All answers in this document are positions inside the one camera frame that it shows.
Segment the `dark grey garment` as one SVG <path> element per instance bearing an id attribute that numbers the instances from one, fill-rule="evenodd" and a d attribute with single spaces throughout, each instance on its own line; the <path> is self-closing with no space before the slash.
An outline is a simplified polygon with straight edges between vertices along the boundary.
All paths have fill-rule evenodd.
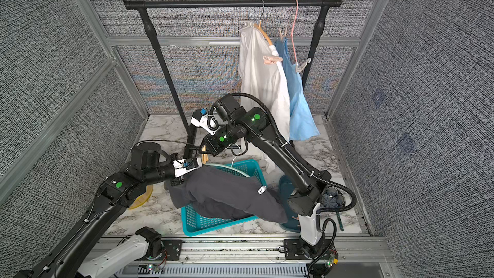
<path id="1" fill-rule="evenodd" d="M 286 211 L 277 193 L 269 188 L 262 194 L 256 178 L 235 176 L 206 166 L 192 171 L 183 184 L 168 187 L 173 205 L 180 209 L 191 204 L 206 218 L 240 220 L 257 216 L 262 220 L 285 223 Z"/>

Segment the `light blue t-shirt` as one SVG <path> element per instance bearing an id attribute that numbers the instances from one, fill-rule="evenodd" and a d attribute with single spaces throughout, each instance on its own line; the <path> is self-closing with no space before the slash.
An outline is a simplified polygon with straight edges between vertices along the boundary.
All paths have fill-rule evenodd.
<path id="1" fill-rule="evenodd" d="M 289 139 L 307 140 L 319 136 L 319 130 L 313 119 L 310 107 L 303 94 L 302 79 L 292 64 L 286 38 L 278 38 L 275 42 L 276 50 L 283 59 L 283 69 L 289 93 Z"/>

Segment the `dark flower-shaped bowl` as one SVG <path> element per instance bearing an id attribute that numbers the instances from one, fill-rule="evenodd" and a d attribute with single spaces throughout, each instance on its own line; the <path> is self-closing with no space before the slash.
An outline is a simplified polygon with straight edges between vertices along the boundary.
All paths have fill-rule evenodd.
<path id="1" fill-rule="evenodd" d="M 337 188 L 327 186 L 322 193 L 321 204 L 324 208 L 341 209 L 346 206 L 346 198 Z"/>

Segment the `white t-shirt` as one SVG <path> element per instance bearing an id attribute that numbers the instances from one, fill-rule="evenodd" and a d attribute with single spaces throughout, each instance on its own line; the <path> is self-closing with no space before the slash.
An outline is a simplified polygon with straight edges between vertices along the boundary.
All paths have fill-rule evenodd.
<path id="1" fill-rule="evenodd" d="M 241 92 L 267 106 L 285 140 L 289 140 L 289 93 L 282 63 L 265 65 L 264 56 L 280 57 L 258 24 L 240 32 L 238 72 Z"/>

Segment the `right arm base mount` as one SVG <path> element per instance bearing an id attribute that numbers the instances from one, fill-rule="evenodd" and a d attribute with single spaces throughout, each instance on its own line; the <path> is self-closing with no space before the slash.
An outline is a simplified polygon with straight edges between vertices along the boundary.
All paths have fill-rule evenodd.
<path id="1" fill-rule="evenodd" d="M 311 246 L 301 239 L 285 239 L 283 245 L 277 249 L 286 260 L 313 260 L 324 251 L 322 245 Z"/>

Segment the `pink clothes hanger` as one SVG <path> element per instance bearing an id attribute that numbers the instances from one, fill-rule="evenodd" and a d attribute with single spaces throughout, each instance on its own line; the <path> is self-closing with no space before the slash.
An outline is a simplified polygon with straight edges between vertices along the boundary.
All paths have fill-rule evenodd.
<path id="1" fill-rule="evenodd" d="M 299 11 L 299 1 L 298 0 L 295 0 L 295 14 L 293 16 L 293 21 L 292 21 L 292 29 L 291 29 L 291 32 L 290 32 L 290 41 L 291 41 L 292 49 L 293 49 L 293 58 L 294 58 L 295 64 L 297 66 L 298 66 L 298 57 L 297 57 L 297 51 L 296 51 L 296 48 L 295 48 L 294 33 L 295 33 L 295 26 L 296 26 L 297 19 L 298 19 L 298 11 Z"/>

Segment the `yellow clothespin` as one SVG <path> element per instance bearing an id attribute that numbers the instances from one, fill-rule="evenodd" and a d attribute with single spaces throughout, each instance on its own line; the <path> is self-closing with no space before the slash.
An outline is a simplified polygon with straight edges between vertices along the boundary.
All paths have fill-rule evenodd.
<path id="1" fill-rule="evenodd" d="M 206 164 L 209 161 L 209 156 L 207 154 L 202 154 L 201 160 L 202 164 Z"/>

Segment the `black clothes rack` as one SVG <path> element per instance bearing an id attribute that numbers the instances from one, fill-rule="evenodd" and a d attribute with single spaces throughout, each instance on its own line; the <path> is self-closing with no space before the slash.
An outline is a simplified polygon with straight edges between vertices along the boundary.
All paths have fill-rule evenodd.
<path id="1" fill-rule="evenodd" d="M 318 48 L 322 33 L 324 32 L 327 14 L 330 8 L 339 7 L 343 0 L 203 0 L 203 1 L 144 1 L 144 0 L 122 0 L 126 10 L 136 10 L 141 18 L 146 36 L 156 54 L 163 76 L 167 82 L 172 99 L 176 105 L 180 118 L 187 133 L 184 157 L 190 158 L 198 150 L 195 149 L 196 131 L 186 119 L 180 98 L 176 91 L 174 81 L 171 77 L 167 63 L 161 51 L 158 34 L 149 16 L 149 9 L 172 9 L 172 8 L 245 8 L 245 7 L 300 7 L 319 6 L 320 12 L 317 17 L 312 39 L 310 43 L 309 58 L 313 58 Z"/>

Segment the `grey white hooked clothespin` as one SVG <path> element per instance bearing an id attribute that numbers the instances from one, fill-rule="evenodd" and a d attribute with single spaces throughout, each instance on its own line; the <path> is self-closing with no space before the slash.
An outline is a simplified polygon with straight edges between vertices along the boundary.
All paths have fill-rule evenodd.
<path id="1" fill-rule="evenodd" d="M 243 25 L 238 32 L 242 32 L 244 30 L 248 30 L 249 28 L 254 28 L 255 22 L 254 21 L 242 21 L 241 24 Z"/>

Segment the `teal plastic basket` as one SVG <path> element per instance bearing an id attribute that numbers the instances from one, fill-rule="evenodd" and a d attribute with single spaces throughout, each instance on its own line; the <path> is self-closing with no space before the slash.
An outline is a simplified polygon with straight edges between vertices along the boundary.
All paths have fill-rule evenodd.
<path id="1" fill-rule="evenodd" d="M 248 174 L 251 178 L 256 178 L 261 185 L 263 186 L 266 185 L 266 181 L 262 173 L 261 167 L 259 166 L 259 163 L 256 160 L 252 160 L 252 159 L 243 160 L 240 162 L 234 162 L 232 165 L 236 169 L 239 169 L 245 172 L 246 174 Z M 228 169 L 223 169 L 219 167 L 215 167 L 215 168 L 219 169 L 220 171 L 230 173 L 231 175 L 242 176 Z M 232 227 L 256 219 L 257 216 L 249 216 L 247 218 L 243 218 L 240 220 L 206 218 L 200 215 L 199 213 L 197 213 L 191 204 L 181 208 L 181 221 L 182 221 L 183 233 L 189 237 L 203 235 L 212 231 L 220 230 L 227 227 Z"/>

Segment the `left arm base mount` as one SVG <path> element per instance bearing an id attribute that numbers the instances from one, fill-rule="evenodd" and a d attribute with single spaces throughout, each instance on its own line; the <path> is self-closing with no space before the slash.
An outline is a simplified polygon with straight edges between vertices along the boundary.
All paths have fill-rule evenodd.
<path id="1" fill-rule="evenodd" d="M 148 247 L 147 254 L 143 257 L 149 261 L 178 261 L 182 250 L 183 241 L 180 239 L 162 239 L 154 241 Z"/>

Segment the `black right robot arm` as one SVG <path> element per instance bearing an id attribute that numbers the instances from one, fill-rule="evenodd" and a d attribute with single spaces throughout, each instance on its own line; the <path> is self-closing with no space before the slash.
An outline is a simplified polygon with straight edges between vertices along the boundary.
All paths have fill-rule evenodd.
<path id="1" fill-rule="evenodd" d="M 331 178 L 301 157 L 286 140 L 270 109 L 257 97 L 247 93 L 231 93 L 218 99 L 210 109 L 225 123 L 214 135 L 204 137 L 205 152 L 214 156 L 227 146 L 243 138 L 260 149 L 286 175 L 295 188 L 287 203 L 298 215 L 301 240 L 314 249 L 324 241 L 316 222 L 316 211 L 321 207 L 325 181 Z"/>

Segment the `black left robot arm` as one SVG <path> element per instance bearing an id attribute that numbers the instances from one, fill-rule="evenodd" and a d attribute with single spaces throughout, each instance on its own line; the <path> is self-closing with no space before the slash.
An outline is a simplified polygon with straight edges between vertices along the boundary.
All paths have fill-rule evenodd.
<path id="1" fill-rule="evenodd" d="M 167 180 L 179 184 L 184 175 L 202 165 L 200 158 L 179 159 L 167 154 L 158 143 L 137 143 L 130 161 L 100 184 L 88 210 L 64 239 L 36 266 L 18 271 L 16 277 L 111 277 L 134 260 L 160 257 L 160 235 L 144 229 L 110 253 L 86 261 L 106 230 L 149 185 Z"/>

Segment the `mint green hanger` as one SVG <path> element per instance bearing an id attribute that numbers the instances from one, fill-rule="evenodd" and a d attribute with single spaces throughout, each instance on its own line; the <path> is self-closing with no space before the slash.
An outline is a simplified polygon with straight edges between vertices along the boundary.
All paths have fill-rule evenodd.
<path id="1" fill-rule="evenodd" d="M 221 164 L 218 164 L 218 163 L 212 163 L 212 162 L 207 162 L 206 164 L 204 164 L 205 166 L 212 166 L 212 167 L 219 167 L 219 168 L 223 168 L 223 169 L 228 169 L 228 170 L 231 170 L 231 171 L 234 171 L 244 177 L 247 177 L 249 178 L 250 176 L 248 174 L 246 174 L 245 172 L 239 170 L 239 169 L 236 169 L 235 167 L 233 167 L 233 165 L 229 166 L 229 165 L 221 165 Z"/>

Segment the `beige clothespin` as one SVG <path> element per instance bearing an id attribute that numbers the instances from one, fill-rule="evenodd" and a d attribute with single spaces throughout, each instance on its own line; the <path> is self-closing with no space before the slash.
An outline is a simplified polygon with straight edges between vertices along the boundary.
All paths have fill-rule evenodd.
<path id="1" fill-rule="evenodd" d="M 306 67 L 311 63 L 311 58 L 306 59 L 303 63 L 296 63 L 296 72 L 303 73 Z"/>

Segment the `yellow bamboo steamer basket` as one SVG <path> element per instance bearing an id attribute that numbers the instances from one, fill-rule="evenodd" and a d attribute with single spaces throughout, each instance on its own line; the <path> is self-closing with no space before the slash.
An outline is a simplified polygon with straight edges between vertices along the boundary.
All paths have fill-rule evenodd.
<path id="1" fill-rule="evenodd" d="M 153 185 L 148 185 L 146 187 L 145 193 L 137 197 L 134 201 L 134 203 L 130 206 L 129 210 L 134 210 L 137 209 L 141 206 L 143 206 L 147 201 L 150 199 L 150 197 L 153 194 L 154 186 Z"/>

